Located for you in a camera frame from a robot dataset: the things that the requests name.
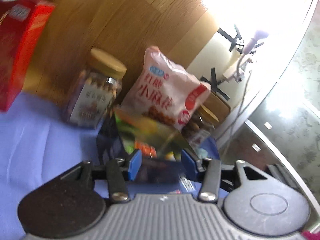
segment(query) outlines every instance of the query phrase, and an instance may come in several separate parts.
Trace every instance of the gray floor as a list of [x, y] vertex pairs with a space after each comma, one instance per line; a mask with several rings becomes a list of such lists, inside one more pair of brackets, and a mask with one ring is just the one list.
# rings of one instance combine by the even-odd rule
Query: gray floor
[[320, 202], [320, 5], [297, 52], [249, 120], [287, 158]]

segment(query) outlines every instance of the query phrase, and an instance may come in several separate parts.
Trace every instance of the metal screw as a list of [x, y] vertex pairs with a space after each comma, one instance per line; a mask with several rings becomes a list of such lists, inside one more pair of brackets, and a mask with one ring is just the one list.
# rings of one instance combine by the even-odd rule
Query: metal screw
[[112, 199], [117, 202], [126, 201], [126, 200], [128, 200], [128, 198], [129, 198], [128, 195], [123, 192], [116, 192], [116, 193], [112, 194]]
[[210, 202], [214, 201], [217, 198], [217, 196], [212, 192], [202, 192], [199, 198], [204, 202]]

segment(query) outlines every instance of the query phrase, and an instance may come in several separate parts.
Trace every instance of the red label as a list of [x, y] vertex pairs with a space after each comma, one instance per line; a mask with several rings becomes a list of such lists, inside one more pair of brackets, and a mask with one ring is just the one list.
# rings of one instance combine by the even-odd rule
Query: red label
[[192, 110], [195, 107], [196, 99], [207, 90], [203, 84], [200, 84], [196, 89], [194, 89], [188, 96], [184, 105], [186, 106], [187, 110]]
[[178, 115], [178, 123], [185, 125], [189, 122], [190, 120], [190, 114], [187, 110], [183, 110], [180, 112], [180, 114]]

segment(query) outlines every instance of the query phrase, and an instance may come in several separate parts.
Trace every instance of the snack bag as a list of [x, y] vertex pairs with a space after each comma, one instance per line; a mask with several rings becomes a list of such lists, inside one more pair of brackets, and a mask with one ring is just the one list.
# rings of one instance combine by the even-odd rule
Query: snack bag
[[200, 82], [152, 46], [146, 50], [143, 71], [121, 107], [181, 130], [210, 89], [210, 84]]

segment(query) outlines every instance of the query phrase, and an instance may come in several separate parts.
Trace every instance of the white jar label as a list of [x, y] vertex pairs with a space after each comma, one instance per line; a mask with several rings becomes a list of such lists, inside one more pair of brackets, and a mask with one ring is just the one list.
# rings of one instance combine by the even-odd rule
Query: white jar label
[[112, 99], [112, 92], [85, 84], [70, 116], [79, 126], [96, 127]]

